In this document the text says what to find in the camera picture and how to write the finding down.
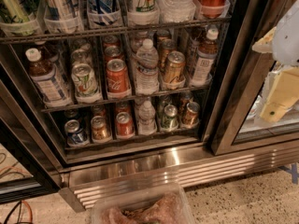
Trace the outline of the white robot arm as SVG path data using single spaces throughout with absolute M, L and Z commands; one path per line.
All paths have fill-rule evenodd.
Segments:
M 271 53 L 282 67 L 265 80 L 258 119 L 276 123 L 299 100 L 299 0 L 263 38 L 252 46 L 259 53 Z

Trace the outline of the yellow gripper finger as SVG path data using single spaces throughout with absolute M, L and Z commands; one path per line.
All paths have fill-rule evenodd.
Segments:
M 277 27 L 273 27 L 262 38 L 255 42 L 252 50 L 258 53 L 272 53 L 272 41 Z
M 266 122 L 278 122 L 299 100 L 299 67 L 287 66 L 271 72 L 263 89 L 263 103 L 259 117 Z

